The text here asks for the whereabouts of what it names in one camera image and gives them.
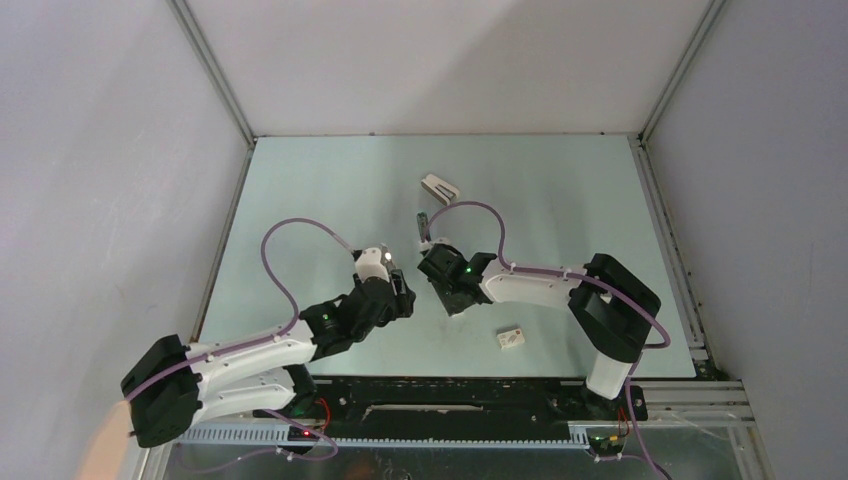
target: robotic arm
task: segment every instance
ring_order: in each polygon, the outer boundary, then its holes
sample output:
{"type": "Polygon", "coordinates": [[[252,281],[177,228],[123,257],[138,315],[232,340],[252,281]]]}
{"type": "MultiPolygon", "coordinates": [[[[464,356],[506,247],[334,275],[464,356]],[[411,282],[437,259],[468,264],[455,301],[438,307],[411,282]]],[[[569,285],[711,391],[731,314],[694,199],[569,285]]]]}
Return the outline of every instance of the robotic arm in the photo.
{"type": "Polygon", "coordinates": [[[604,289],[580,277],[615,287],[652,317],[660,309],[660,300],[615,258],[599,253],[582,266],[536,269],[547,272],[543,274],[525,273],[534,269],[513,271],[493,253],[476,253],[466,260],[446,239],[427,242],[424,250],[418,269],[435,287],[449,315],[472,305],[502,302],[571,310],[597,350],[587,388],[610,400],[618,397],[645,346],[651,324],[620,299],[608,297],[604,289]],[[553,276],[551,271],[562,275],[553,276]]]}
{"type": "Polygon", "coordinates": [[[347,351],[374,327],[412,315],[415,293],[385,246],[354,252],[354,286],[313,305],[288,331],[280,325],[230,343],[183,345],[161,338],[121,382],[125,396],[168,368],[187,366],[131,398],[140,447],[161,445],[211,418],[250,410],[305,409],[315,385],[303,365],[347,351]]]}

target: white eraser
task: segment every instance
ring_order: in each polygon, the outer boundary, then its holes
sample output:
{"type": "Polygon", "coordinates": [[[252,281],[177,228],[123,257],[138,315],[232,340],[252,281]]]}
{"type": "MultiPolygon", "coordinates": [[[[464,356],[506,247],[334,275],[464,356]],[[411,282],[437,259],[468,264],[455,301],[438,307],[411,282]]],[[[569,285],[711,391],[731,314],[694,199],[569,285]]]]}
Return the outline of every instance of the white eraser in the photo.
{"type": "Polygon", "coordinates": [[[505,348],[517,347],[524,343],[524,333],[520,327],[498,334],[498,343],[501,344],[501,350],[505,348]]]}

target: gray wall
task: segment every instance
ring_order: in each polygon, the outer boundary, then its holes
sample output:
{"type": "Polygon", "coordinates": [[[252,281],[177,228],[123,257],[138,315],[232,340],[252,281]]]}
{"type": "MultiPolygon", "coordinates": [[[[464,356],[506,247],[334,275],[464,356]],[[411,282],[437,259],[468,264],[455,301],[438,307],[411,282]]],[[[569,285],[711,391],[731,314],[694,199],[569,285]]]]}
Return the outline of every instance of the gray wall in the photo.
{"type": "Polygon", "coordinates": [[[245,146],[167,2],[0,7],[0,477],[73,475],[185,336],[245,146]]]}
{"type": "Polygon", "coordinates": [[[848,4],[731,2],[651,140],[778,478],[844,478],[848,4]]]}

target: light blue table surface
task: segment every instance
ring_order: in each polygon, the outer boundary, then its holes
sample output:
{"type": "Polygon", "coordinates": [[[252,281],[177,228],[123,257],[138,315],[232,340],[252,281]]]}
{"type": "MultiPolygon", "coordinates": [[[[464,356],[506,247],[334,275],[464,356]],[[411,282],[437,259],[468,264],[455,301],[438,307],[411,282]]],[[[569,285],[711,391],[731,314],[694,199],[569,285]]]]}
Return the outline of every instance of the light blue table surface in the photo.
{"type": "MultiPolygon", "coordinates": [[[[375,329],[346,353],[309,364],[313,374],[585,376],[594,350],[570,312],[526,304],[472,307],[448,318],[415,268],[415,216],[440,205],[421,187],[434,173],[463,200],[494,206],[507,226],[506,255],[519,263],[580,265],[596,252],[621,261],[659,295],[672,338],[645,353],[642,377],[692,377],[694,368],[627,138],[595,135],[294,137],[259,140],[206,314],[201,341],[223,341],[291,317],[268,279],[259,245],[274,223],[309,217],[356,247],[385,242],[410,287],[415,314],[375,329]],[[526,343],[501,350],[512,325],[526,343]]],[[[494,252],[498,227],[485,210],[460,207],[434,227],[466,257],[494,252]]],[[[348,293],[350,255],[308,225],[269,242],[274,271],[301,308],[348,293]]],[[[652,332],[649,341],[659,340],[652,332]]]]}

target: white wall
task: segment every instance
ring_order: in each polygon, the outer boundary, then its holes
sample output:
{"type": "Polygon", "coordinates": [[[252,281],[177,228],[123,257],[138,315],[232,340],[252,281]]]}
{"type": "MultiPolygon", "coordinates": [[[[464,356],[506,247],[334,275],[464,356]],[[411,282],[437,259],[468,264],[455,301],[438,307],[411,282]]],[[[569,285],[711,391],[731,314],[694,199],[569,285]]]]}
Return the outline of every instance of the white wall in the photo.
{"type": "Polygon", "coordinates": [[[632,132],[708,0],[192,0],[259,135],[632,132]]]}
{"type": "Polygon", "coordinates": [[[778,478],[845,478],[848,5],[737,0],[651,142],[778,478]]]}
{"type": "Polygon", "coordinates": [[[245,146],[167,2],[0,9],[0,477],[62,479],[190,331],[245,146]]]}

